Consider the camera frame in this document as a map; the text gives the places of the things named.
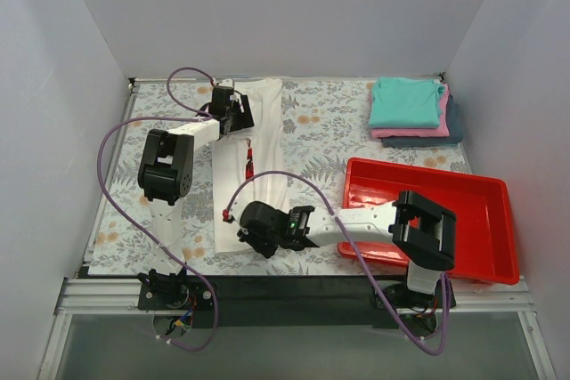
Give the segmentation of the aluminium frame rail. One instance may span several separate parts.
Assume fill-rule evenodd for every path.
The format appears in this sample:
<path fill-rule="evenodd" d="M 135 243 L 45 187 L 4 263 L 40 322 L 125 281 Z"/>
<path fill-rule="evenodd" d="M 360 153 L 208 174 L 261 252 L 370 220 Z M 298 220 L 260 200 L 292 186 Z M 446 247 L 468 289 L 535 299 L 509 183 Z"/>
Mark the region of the aluminium frame rail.
<path fill-rule="evenodd" d="M 40 379 L 57 375 L 70 323 L 75 314 L 136 314 L 140 283 L 133 278 L 66 279 L 55 309 L 52 333 L 40 365 Z M 554 379 L 550 361 L 536 319 L 533 299 L 523 280 L 515 286 L 470 284 L 455 280 L 453 290 L 457 312 L 514 312 L 540 379 Z"/>

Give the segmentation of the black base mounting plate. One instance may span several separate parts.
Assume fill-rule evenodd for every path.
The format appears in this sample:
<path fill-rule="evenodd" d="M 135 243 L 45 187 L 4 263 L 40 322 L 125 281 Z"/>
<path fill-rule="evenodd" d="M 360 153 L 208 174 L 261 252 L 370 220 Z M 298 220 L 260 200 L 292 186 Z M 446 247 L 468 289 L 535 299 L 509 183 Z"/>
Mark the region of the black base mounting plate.
<path fill-rule="evenodd" d="M 219 327 L 371 326 L 394 329 L 365 276 L 211 276 L 140 273 L 137 308 L 164 312 L 198 329 Z"/>

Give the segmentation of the folded dark blue t-shirt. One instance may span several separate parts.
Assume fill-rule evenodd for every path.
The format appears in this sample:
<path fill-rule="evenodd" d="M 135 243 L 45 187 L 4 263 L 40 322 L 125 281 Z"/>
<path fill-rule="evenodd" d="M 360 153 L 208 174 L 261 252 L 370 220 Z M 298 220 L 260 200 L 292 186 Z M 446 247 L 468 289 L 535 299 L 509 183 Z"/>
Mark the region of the folded dark blue t-shirt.
<path fill-rule="evenodd" d="M 460 107 L 450 95 L 446 105 L 446 125 L 449 131 L 447 137 L 387 137 L 382 144 L 389 148 L 431 148 L 451 146 L 462 142 L 463 126 L 460 120 Z"/>

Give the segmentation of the floral patterned table mat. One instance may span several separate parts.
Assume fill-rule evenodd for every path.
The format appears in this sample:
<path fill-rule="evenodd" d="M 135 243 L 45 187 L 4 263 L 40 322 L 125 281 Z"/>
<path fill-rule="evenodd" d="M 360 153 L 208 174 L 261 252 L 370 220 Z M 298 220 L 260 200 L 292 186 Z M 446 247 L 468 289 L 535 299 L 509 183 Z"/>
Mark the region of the floral patterned table mat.
<path fill-rule="evenodd" d="M 468 161 L 459 146 L 386 149 L 371 138 L 366 80 L 287 80 L 281 90 L 282 147 L 292 205 L 319 206 L 324 199 L 340 206 L 349 158 L 370 158 L 412 166 L 466 173 Z M 208 85 L 178 81 L 136 83 L 128 113 L 132 123 L 122 144 L 109 190 L 114 200 L 98 217 L 94 243 L 85 257 L 92 276 L 134 276 L 149 269 L 153 244 L 142 233 L 151 219 L 149 204 L 137 183 L 146 134 L 167 129 L 178 117 L 209 100 Z M 360 265 L 343 258 L 334 246 L 302 252 L 281 250 L 270 259 L 255 252 L 216 254 L 212 200 L 211 152 L 195 158 L 189 197 L 183 207 L 183 254 L 205 275 L 357 274 Z"/>

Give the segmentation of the folded teal t-shirt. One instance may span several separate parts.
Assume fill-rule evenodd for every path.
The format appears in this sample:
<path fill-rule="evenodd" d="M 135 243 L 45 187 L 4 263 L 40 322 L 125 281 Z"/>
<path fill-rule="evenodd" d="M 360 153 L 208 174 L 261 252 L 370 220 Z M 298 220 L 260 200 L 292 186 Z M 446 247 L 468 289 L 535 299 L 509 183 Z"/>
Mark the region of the folded teal t-shirt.
<path fill-rule="evenodd" d="M 447 89 L 436 79 L 381 77 L 370 89 L 370 128 L 427 128 L 440 124 Z"/>

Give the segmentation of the folded pink t-shirt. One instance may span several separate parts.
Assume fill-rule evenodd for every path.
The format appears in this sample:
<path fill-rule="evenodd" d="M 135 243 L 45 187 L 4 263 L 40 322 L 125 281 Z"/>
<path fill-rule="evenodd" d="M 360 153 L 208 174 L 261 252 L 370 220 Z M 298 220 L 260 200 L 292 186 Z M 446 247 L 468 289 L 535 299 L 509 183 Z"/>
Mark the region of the folded pink t-shirt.
<path fill-rule="evenodd" d="M 448 110 L 448 102 L 450 100 L 450 91 L 448 84 L 443 84 L 444 94 L 439 101 L 439 108 L 442 114 L 439 117 L 437 128 L 371 128 L 370 134 L 375 139 L 388 137 L 448 137 L 450 132 L 446 124 L 446 113 Z"/>

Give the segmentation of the red plastic tray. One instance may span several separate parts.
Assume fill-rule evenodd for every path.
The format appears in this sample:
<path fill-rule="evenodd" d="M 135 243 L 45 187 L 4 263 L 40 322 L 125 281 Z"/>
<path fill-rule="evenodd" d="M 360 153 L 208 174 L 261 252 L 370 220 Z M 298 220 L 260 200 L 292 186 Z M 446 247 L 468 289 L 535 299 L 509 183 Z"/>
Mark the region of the red plastic tray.
<path fill-rule="evenodd" d="M 365 158 L 347 163 L 344 208 L 392 202 L 413 190 L 457 216 L 454 279 L 516 285 L 516 240 L 506 184 L 472 174 L 407 166 Z"/>

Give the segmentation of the white coca-cola t-shirt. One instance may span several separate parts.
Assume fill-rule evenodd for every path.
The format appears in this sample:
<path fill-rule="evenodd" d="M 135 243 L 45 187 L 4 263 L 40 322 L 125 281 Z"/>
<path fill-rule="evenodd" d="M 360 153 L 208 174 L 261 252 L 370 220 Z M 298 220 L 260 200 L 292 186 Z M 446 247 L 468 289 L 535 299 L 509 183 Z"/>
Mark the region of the white coca-cola t-shirt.
<path fill-rule="evenodd" d="M 248 96 L 254 126 L 231 133 L 212 145 L 215 253 L 235 254 L 251 247 L 239 241 L 239 226 L 223 221 L 222 212 L 232 194 L 251 175 L 283 170 L 282 81 L 266 78 L 239 82 L 235 88 Z"/>

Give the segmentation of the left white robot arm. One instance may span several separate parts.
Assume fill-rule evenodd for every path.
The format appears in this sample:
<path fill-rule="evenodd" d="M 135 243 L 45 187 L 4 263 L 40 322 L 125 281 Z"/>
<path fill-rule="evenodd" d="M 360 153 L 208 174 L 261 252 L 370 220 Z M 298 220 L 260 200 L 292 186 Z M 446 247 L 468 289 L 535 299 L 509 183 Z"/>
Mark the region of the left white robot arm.
<path fill-rule="evenodd" d="M 169 308 L 183 307 L 190 296 L 181 265 L 182 210 L 192 185 L 194 153 L 254 124 L 248 96 L 218 85 L 213 88 L 210 103 L 191 121 L 170 130 L 152 129 L 147 135 L 138 184 L 150 203 L 151 234 L 157 249 L 149 271 L 138 278 Z"/>

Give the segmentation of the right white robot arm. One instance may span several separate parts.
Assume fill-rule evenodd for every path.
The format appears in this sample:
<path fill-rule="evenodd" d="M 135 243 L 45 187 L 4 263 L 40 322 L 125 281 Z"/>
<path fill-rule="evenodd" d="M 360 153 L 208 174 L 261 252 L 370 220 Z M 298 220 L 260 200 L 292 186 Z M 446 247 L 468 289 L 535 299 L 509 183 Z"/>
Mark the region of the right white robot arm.
<path fill-rule="evenodd" d="M 346 239 L 344 230 L 355 243 L 393 243 L 409 259 L 404 299 L 418 307 L 433 299 L 441 274 L 455 267 L 456 214 L 411 190 L 393 202 L 336 214 L 314 206 L 283 212 L 254 201 L 238 224 L 239 241 L 265 258 L 279 248 L 302 251 L 337 244 Z"/>

